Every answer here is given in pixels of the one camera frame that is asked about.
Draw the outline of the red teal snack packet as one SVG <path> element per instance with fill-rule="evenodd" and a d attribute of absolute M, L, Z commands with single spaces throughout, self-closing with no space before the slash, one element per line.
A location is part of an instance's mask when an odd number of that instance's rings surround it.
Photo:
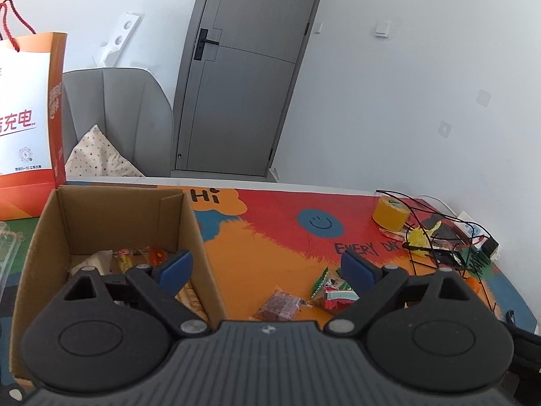
<path fill-rule="evenodd" d="M 330 313 L 336 314 L 344 311 L 355 301 L 358 301 L 358 295 L 355 291 L 326 288 L 323 308 Z"/>

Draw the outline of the orange red snack packet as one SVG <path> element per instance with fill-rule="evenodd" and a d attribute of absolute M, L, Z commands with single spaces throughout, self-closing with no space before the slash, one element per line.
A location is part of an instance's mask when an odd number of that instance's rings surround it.
<path fill-rule="evenodd" d="M 139 264 L 157 267 L 168 258 L 168 252 L 160 247 L 145 247 L 143 249 L 121 249 L 113 253 L 116 266 L 122 273 Z"/>

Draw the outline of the green snack packet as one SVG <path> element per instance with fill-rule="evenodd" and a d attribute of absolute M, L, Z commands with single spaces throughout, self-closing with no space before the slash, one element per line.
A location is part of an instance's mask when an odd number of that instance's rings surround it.
<path fill-rule="evenodd" d="M 355 291 L 341 277 L 339 271 L 340 269 L 326 267 L 314 282 L 310 292 L 310 299 L 317 300 L 324 298 L 325 294 L 329 291 L 346 291 L 354 294 Z"/>

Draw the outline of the yellow plastic bag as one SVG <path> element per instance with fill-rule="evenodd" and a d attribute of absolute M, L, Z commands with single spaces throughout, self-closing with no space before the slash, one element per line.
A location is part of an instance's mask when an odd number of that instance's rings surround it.
<path fill-rule="evenodd" d="M 426 229 L 420 225 L 419 227 L 408 230 L 404 237 L 403 247 L 410 251 L 432 251 L 434 233 L 438 231 L 440 225 L 441 222 L 438 221 L 431 229 Z"/>

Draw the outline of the yellow tape roll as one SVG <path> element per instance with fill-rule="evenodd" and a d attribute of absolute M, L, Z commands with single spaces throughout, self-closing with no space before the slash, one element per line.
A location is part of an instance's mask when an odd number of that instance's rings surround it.
<path fill-rule="evenodd" d="M 382 229 L 400 232 L 410 214 L 409 207 L 398 199 L 380 196 L 373 211 L 372 220 Z"/>

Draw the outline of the brown snack packet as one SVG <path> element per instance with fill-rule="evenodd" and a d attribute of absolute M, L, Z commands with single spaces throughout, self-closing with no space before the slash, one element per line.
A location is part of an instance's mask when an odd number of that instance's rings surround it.
<path fill-rule="evenodd" d="M 294 321 L 303 307 L 310 307 L 304 299 L 276 287 L 272 295 L 250 319 L 259 322 Z"/>

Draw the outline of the cardboard box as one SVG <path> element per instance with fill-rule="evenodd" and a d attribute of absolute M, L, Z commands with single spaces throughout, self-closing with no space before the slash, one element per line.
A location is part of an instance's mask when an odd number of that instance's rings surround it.
<path fill-rule="evenodd" d="M 52 191 L 18 283 L 9 355 L 14 378 L 30 382 L 20 355 L 22 336 L 73 268 L 95 257 L 93 265 L 100 273 L 118 274 L 122 269 L 114 253 L 148 247 L 191 251 L 191 285 L 207 318 L 212 326 L 226 319 L 188 191 L 120 186 L 62 186 Z"/>

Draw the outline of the colourful cartoon table mat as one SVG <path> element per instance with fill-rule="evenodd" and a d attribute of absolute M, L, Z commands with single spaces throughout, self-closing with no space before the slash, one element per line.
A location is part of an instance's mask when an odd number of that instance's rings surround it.
<path fill-rule="evenodd" d="M 377 199 L 365 194 L 88 183 L 63 186 L 44 204 L 39 216 L 1 203 L 2 221 L 23 238 L 1 300 L 4 385 L 27 385 L 22 335 L 71 269 L 101 250 L 193 251 L 184 299 L 211 324 L 250 319 L 275 290 L 308 299 L 347 250 L 378 266 L 431 269 L 380 230 Z"/>

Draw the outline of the white power strip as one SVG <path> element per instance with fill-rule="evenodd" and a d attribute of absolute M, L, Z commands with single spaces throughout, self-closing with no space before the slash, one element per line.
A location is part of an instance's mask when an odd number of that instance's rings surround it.
<path fill-rule="evenodd" d="M 466 236 L 466 238 L 469 240 L 469 244 L 473 247 L 475 251 L 481 252 L 480 247 L 486 239 L 493 238 L 495 240 L 495 238 L 490 235 L 485 228 L 483 228 L 479 223 L 474 221 L 473 218 L 465 211 L 461 211 L 458 214 L 455 225 L 457 225 L 457 228 L 460 230 L 460 232 Z"/>

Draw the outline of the black power adapter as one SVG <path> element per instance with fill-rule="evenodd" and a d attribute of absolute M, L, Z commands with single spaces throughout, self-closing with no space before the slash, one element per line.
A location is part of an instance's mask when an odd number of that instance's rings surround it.
<path fill-rule="evenodd" d="M 499 255 L 499 247 L 500 245 L 496 240 L 488 238 L 483 242 L 480 251 L 490 260 L 496 260 Z"/>

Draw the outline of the polka dot cushion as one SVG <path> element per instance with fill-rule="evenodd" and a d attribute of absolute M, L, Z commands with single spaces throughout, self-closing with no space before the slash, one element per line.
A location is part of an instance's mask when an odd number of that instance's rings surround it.
<path fill-rule="evenodd" d="M 73 148 L 65 163 L 68 177 L 143 177 L 94 125 Z"/>

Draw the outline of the orange white paper bag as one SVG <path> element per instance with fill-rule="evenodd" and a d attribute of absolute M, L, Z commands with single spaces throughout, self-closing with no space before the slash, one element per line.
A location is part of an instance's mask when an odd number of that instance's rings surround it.
<path fill-rule="evenodd" d="M 1 2 L 1 219 L 38 217 L 66 181 L 62 75 L 67 35 L 37 33 Z"/>

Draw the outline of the grey door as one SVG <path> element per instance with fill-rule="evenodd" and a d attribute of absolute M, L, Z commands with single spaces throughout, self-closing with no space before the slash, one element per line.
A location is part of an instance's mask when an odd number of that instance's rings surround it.
<path fill-rule="evenodd" d="M 179 172 L 266 176 L 320 0 L 195 0 L 174 98 Z M 201 28 L 210 40 L 193 59 Z"/>

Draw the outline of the white wall bracket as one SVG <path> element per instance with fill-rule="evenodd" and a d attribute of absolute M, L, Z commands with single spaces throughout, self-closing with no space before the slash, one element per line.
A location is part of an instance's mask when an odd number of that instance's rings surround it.
<path fill-rule="evenodd" d="M 110 39 L 93 54 L 96 67 L 111 68 L 116 66 L 123 49 L 143 17 L 144 15 L 139 13 L 125 13 L 120 16 Z"/>

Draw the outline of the white wall switch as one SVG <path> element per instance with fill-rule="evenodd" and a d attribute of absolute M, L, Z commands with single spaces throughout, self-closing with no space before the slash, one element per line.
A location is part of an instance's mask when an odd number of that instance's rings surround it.
<path fill-rule="evenodd" d="M 378 22 L 374 29 L 374 36 L 376 38 L 387 39 L 391 32 L 392 22 L 390 20 L 385 20 Z"/>

